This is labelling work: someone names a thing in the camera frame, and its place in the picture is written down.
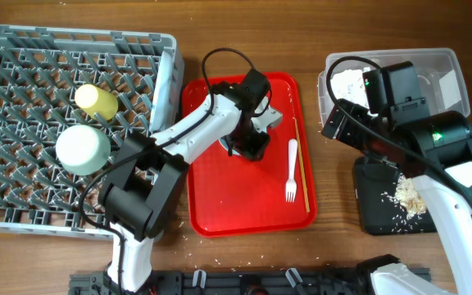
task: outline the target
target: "plastic fork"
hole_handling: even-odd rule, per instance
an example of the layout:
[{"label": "plastic fork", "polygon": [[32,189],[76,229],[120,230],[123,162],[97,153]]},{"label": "plastic fork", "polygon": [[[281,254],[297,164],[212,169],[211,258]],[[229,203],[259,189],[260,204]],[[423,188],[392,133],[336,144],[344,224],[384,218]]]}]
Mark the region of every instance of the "plastic fork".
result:
[{"label": "plastic fork", "polygon": [[294,167],[296,166],[296,155],[298,153],[298,141],[288,141],[288,179],[285,184],[285,201],[294,202],[296,197],[296,181],[294,181]]}]

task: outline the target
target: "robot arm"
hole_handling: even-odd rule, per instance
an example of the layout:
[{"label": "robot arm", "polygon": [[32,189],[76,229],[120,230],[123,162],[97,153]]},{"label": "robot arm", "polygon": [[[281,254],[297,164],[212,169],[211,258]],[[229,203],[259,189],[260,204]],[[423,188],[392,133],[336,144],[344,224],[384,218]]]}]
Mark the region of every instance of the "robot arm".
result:
[{"label": "robot arm", "polygon": [[[416,73],[410,62],[378,68],[363,75],[370,108],[340,99],[338,103],[342,110],[338,106],[334,107],[322,134],[381,161],[396,164],[407,178],[412,179],[416,191],[433,217],[458,292],[472,294],[470,123],[463,115],[454,111],[435,116],[429,114],[426,98],[421,96]],[[357,122],[345,116],[343,111]],[[372,136],[371,132],[362,130],[358,122],[404,148],[395,148],[387,144],[387,140]],[[410,157],[403,149],[417,153],[427,162],[417,161],[416,157]],[[433,169],[436,167],[432,166],[440,167],[445,173],[436,173]],[[469,196],[469,200],[460,193]],[[404,265],[395,261],[372,269],[369,294],[371,293],[438,294],[445,291],[416,277]]]},{"label": "robot arm", "polygon": [[[137,152],[153,152],[112,171],[99,195],[110,226],[125,236],[122,262],[120,240],[114,237],[112,263],[105,276],[111,288],[117,289],[118,267],[125,290],[136,292],[147,281],[152,272],[153,242],[174,214],[188,167],[213,143],[223,138],[229,145],[229,154],[233,149],[249,161],[264,156],[270,139],[264,128],[275,127],[282,120],[282,114],[269,107],[269,98],[264,97],[269,87],[264,75],[250,70],[241,84],[213,85],[214,101],[207,95],[201,106],[169,129],[151,138],[133,133],[124,141],[117,161]],[[199,126],[179,137],[210,110]],[[261,111],[262,116],[254,115]],[[177,137],[177,141],[167,144]],[[136,168],[156,171],[153,183],[140,179],[134,173]]]}]

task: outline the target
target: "clear plastic container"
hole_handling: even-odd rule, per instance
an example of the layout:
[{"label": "clear plastic container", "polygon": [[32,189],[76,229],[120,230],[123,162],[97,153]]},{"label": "clear plastic container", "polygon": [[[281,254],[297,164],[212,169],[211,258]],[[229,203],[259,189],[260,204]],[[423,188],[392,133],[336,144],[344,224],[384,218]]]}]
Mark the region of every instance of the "clear plastic container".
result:
[{"label": "clear plastic container", "polygon": [[[320,104],[321,124],[325,124],[334,104],[325,85],[327,70],[340,57],[365,57],[380,66],[390,66],[410,61],[415,66],[420,82],[422,96],[427,98],[431,115],[445,111],[458,111],[464,116],[470,114],[469,99],[465,88],[464,76],[456,59],[456,54],[449,48],[398,49],[366,52],[343,52],[329,54],[325,61],[325,71],[318,77],[318,103]],[[344,61],[338,65],[333,76],[345,70],[373,70],[360,61]]]}]

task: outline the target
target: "red tray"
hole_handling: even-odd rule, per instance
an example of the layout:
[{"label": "red tray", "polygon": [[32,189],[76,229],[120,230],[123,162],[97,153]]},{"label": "red tray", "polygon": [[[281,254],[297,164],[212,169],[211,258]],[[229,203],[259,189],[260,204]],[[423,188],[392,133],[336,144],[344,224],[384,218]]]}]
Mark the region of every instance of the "red tray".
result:
[{"label": "red tray", "polygon": [[[188,209],[193,228],[206,237],[268,231],[300,229],[310,225],[317,212],[315,185],[306,145],[302,109],[294,79],[285,73],[265,74],[274,96],[270,105],[284,118],[276,128],[269,129],[270,143],[261,161],[250,162],[240,156],[229,157],[221,143],[212,144],[190,166],[188,172]],[[214,78],[241,82],[243,76]],[[183,92],[184,116],[204,100],[207,86],[203,79],[189,83]],[[294,203],[285,201],[288,177],[288,141],[296,138],[296,117],[310,212],[306,212],[302,190],[302,174],[297,160],[294,178],[297,195]]]}]

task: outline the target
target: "wooden table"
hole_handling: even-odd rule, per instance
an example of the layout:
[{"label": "wooden table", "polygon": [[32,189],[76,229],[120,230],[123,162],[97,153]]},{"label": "wooden table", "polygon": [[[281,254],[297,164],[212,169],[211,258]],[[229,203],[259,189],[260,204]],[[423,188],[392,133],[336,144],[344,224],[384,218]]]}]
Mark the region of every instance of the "wooden table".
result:
[{"label": "wooden table", "polygon": [[[208,51],[225,46],[244,51],[259,70],[285,71],[298,82],[318,193],[314,224],[291,232],[202,238],[188,222],[184,194],[179,220],[154,247],[155,269],[354,266],[392,253],[410,266],[430,267],[438,286],[456,291],[436,234],[373,237],[361,231],[352,184],[352,164],[360,153],[320,135],[316,84],[332,52],[452,48],[472,113],[472,3],[0,0],[0,24],[168,33],[183,53],[185,83],[200,76],[199,62]],[[246,69],[230,54],[213,56],[208,65],[211,76]],[[70,274],[101,270],[110,259],[110,242],[0,234],[0,294],[66,294]]]}]

